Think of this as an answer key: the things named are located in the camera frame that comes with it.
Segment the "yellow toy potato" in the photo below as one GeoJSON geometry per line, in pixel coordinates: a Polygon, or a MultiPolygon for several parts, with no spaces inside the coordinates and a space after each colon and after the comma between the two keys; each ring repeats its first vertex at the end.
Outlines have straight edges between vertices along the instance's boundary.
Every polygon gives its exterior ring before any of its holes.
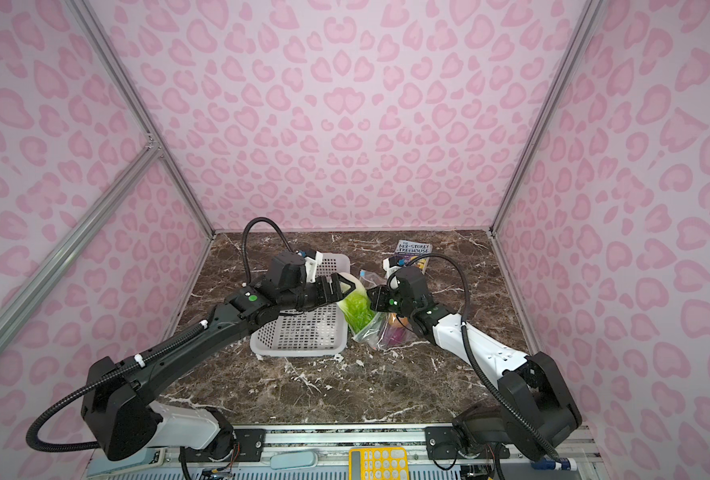
{"type": "Polygon", "coordinates": [[[395,314],[391,314],[389,316],[388,324],[393,329],[400,329],[403,327],[402,323],[400,322],[400,319],[395,314]]]}

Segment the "green white toy cabbage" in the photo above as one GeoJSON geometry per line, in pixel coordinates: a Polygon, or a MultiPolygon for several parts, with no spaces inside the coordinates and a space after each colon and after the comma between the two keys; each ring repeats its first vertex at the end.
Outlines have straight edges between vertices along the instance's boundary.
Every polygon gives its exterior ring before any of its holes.
{"type": "Polygon", "coordinates": [[[342,282],[342,287],[344,286],[355,286],[357,290],[337,302],[337,307],[344,315],[351,333],[357,335],[371,323],[375,313],[370,309],[367,290],[357,277],[354,282],[342,282]]]}

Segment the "purple toy onion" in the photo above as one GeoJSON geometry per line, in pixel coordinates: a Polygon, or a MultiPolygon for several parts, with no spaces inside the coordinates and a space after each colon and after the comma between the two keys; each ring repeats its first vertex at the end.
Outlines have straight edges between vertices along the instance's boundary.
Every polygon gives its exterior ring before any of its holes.
{"type": "Polygon", "coordinates": [[[407,331],[405,329],[389,329],[385,333],[385,346],[387,348],[401,345],[405,341],[407,331]]]}

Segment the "clear zip top bag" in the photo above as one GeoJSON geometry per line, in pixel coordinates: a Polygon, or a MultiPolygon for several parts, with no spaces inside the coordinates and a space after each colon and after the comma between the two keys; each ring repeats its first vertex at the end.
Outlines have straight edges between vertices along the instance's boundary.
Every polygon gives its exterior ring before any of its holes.
{"type": "MultiPolygon", "coordinates": [[[[374,272],[361,270],[360,273],[355,277],[357,277],[362,282],[366,290],[377,285],[386,284],[386,277],[384,275],[379,275],[374,272]]],[[[385,333],[389,329],[393,329],[388,324],[388,318],[391,314],[394,313],[374,313],[375,316],[370,324],[368,324],[359,334],[352,334],[353,340],[356,343],[366,344],[374,350],[387,350],[389,348],[385,346],[385,333]]],[[[400,319],[400,322],[403,325],[402,329],[405,329],[407,331],[405,341],[403,342],[405,343],[412,336],[412,334],[407,328],[407,322],[403,319],[400,319]]]]}

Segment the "white perforated plastic basket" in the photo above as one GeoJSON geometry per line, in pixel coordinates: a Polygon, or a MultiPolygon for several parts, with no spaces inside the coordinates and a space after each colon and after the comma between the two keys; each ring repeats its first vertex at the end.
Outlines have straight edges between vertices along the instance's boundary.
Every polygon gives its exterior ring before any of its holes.
{"type": "MultiPolygon", "coordinates": [[[[325,271],[328,265],[323,255],[317,278],[337,277],[337,272],[325,271]]],[[[311,284],[306,282],[303,258],[291,251],[276,255],[268,270],[249,284],[247,296],[262,304],[258,329],[250,339],[254,353],[301,358],[335,355],[345,348],[343,314],[337,303],[311,308],[311,284]]]]}

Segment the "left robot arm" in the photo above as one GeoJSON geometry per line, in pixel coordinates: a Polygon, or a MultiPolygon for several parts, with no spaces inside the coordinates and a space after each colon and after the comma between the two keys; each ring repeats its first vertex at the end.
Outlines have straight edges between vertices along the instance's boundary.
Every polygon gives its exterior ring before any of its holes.
{"type": "Polygon", "coordinates": [[[283,251],[263,275],[216,304],[205,320],[119,362],[104,358],[94,363],[87,380],[99,385],[85,395],[81,416],[111,461],[157,447],[183,447],[223,460],[236,443],[226,417],[213,407],[164,407],[156,402],[159,395],[281,313],[314,311],[356,288],[356,278],[340,273],[309,280],[305,259],[283,251]]]}

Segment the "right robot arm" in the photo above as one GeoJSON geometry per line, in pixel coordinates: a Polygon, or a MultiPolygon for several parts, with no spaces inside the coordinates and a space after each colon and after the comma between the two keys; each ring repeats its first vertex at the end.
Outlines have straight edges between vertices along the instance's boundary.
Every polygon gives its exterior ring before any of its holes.
{"type": "Polygon", "coordinates": [[[454,313],[437,301],[415,266],[395,270],[385,284],[368,289],[373,311],[391,313],[432,345],[467,363],[497,409],[475,405],[452,421],[454,442],[463,455],[497,443],[511,444],[532,461],[558,461],[558,446],[582,424],[582,416],[556,362],[548,354],[527,354],[475,328],[472,295],[460,277],[463,306],[454,313]]]}

